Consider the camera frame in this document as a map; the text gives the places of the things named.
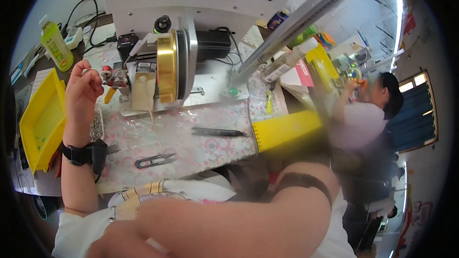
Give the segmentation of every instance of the gold spool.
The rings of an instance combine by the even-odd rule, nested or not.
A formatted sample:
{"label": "gold spool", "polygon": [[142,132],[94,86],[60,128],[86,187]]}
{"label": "gold spool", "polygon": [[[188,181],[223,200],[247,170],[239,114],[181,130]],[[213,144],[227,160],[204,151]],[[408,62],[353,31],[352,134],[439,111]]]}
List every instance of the gold spool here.
{"label": "gold spool", "polygon": [[175,29],[169,31],[169,37],[158,37],[157,70],[159,101],[173,102],[177,98],[177,43]]}

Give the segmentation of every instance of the wooden stick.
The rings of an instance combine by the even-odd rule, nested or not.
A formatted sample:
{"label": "wooden stick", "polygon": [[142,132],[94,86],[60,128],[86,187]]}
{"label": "wooden stick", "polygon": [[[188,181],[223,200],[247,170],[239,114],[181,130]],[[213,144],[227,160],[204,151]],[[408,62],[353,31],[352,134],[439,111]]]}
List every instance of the wooden stick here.
{"label": "wooden stick", "polygon": [[158,139],[159,147],[161,148],[161,150],[163,150],[163,145],[161,144],[161,139],[159,138],[158,132],[156,131],[155,120],[153,119],[153,113],[151,111],[148,111],[148,112],[150,112],[150,118],[152,119],[153,129],[155,131],[156,138]]}

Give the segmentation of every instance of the pliers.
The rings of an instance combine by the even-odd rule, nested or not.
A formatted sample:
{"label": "pliers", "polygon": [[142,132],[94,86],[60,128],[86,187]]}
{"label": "pliers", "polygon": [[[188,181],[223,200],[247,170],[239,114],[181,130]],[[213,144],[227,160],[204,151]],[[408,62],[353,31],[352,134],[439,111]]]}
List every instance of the pliers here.
{"label": "pliers", "polygon": [[57,150],[54,152],[52,155],[51,159],[49,160],[49,170],[53,170],[53,164],[55,159],[57,158],[57,172],[56,172],[56,178],[60,176],[60,172],[62,169],[62,152],[60,151],[60,146],[57,148]]}
{"label": "pliers", "polygon": [[[172,162],[176,161],[177,159],[176,158],[170,158],[170,157],[175,156],[175,155],[176,155],[176,153],[158,154],[158,155],[155,155],[154,157],[138,159],[138,160],[135,161],[134,165],[135,165],[135,167],[137,169],[146,169],[146,168],[149,168],[149,167],[152,167],[152,166],[156,166],[156,165],[172,163]],[[143,162],[150,162],[150,163],[147,163],[145,165],[141,165],[141,163],[143,163]]]}

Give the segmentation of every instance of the red pliers handle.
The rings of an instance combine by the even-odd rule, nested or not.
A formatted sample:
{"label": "red pliers handle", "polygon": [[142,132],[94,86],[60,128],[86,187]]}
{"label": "red pliers handle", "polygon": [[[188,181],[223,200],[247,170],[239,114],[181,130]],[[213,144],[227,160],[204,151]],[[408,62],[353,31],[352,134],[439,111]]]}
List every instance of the red pliers handle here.
{"label": "red pliers handle", "polygon": [[60,170],[62,168],[62,152],[60,151],[60,146],[57,148],[57,150],[54,152],[51,159],[49,160],[49,165],[48,165],[49,170],[53,170],[53,164],[56,158],[57,158],[57,173],[55,177],[58,178],[60,176]]}

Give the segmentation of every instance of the wristwatch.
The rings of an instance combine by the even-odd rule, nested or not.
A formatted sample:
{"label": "wristwatch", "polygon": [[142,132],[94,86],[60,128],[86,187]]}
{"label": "wristwatch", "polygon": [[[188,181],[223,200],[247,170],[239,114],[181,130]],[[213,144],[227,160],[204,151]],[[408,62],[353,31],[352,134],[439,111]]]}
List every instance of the wristwatch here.
{"label": "wristwatch", "polygon": [[101,139],[97,139],[84,147],[67,147],[62,144],[62,153],[69,163],[77,166],[87,163],[92,165],[93,172],[96,175],[100,175],[105,166],[107,144]]}

